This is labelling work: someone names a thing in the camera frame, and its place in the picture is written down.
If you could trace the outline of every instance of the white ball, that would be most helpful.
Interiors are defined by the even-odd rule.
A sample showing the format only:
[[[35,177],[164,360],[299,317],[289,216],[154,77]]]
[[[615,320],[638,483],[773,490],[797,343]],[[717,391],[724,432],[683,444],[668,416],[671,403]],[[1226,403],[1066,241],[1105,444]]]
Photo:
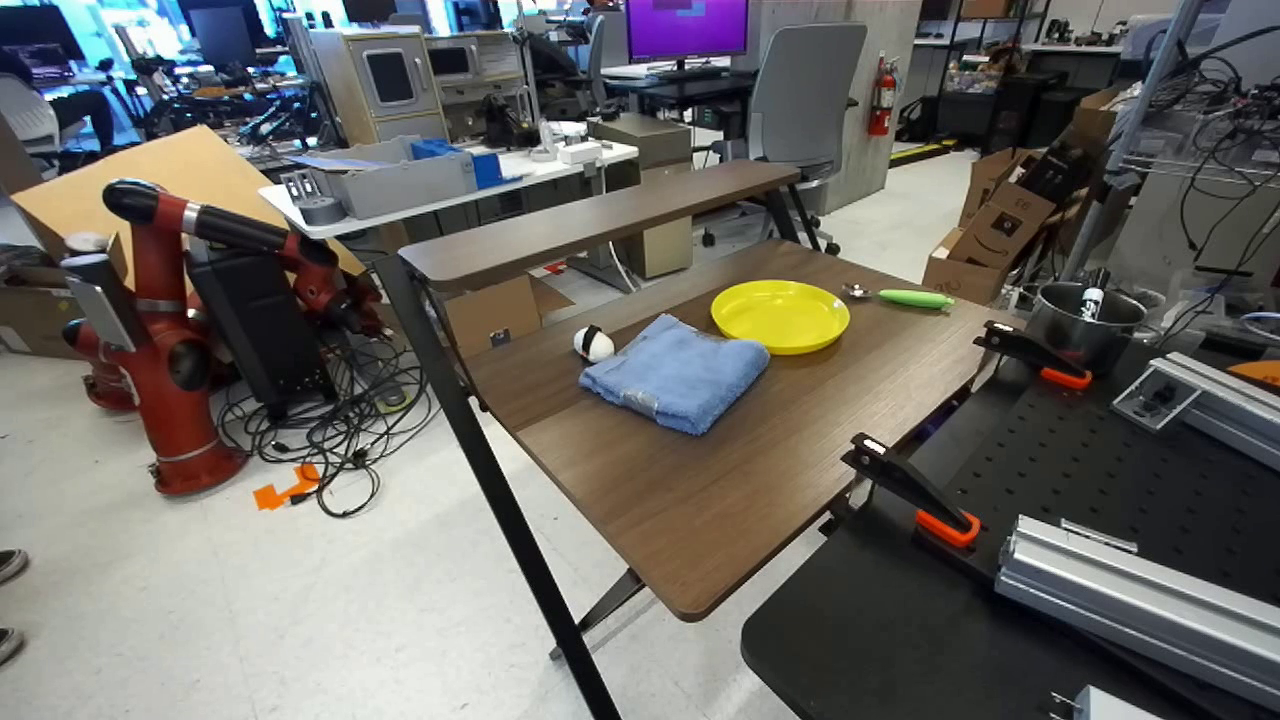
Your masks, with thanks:
[[[588,324],[588,330],[570,331],[570,352],[588,364],[600,364],[615,352],[615,343],[595,324]]]

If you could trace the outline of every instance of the blue towel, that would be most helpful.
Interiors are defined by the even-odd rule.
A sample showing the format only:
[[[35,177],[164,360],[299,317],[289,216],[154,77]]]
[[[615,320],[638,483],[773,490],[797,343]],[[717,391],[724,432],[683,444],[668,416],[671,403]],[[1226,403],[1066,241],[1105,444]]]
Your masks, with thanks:
[[[764,367],[764,343],[703,335],[676,317],[654,317],[621,357],[583,367],[578,385],[658,427],[703,437]]]

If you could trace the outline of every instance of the purple screen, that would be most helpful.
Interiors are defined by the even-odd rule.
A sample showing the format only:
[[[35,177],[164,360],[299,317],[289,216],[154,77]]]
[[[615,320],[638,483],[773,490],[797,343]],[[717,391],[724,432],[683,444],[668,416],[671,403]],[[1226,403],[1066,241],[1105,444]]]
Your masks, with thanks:
[[[628,0],[632,60],[749,54],[749,0]]]

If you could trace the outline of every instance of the red robot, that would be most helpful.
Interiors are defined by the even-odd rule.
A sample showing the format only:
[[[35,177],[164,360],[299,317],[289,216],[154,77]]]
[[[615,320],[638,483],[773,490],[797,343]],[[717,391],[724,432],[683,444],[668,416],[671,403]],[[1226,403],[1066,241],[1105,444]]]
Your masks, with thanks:
[[[144,416],[158,495],[214,490],[247,456],[225,444],[211,424],[214,352],[211,331],[189,317],[183,236],[276,256],[290,271],[304,312],[345,317],[345,324],[365,331],[380,330],[372,297],[349,286],[329,246],[299,241],[294,231],[189,203],[138,181],[107,185],[103,203],[131,223],[137,287],[128,294],[117,271],[103,277],[103,264],[63,264],[88,317],[88,324],[68,324],[68,343],[93,364],[83,388],[103,409],[137,409]]]

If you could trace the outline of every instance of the floor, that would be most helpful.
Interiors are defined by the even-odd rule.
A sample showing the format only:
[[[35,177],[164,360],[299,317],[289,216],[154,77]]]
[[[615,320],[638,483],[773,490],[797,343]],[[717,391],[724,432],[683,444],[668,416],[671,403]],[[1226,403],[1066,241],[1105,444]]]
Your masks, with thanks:
[[[897,169],[825,229],[847,260],[917,282],[966,163]],[[591,282],[557,286],[591,297]],[[310,504],[264,516],[251,490],[289,483],[289,468],[247,465],[164,501],[138,420],[96,413],[80,376],[76,360],[0,352],[0,547],[33,553],[0,588],[0,624],[29,638],[0,668],[0,715],[588,715],[444,420],[380,465],[383,494],[354,522]],[[588,609],[625,565],[496,424],[485,432],[568,603]],[[740,624],[814,544],[804,533],[703,624],[651,598],[606,621],[591,644],[621,712],[792,715],[742,668]]]

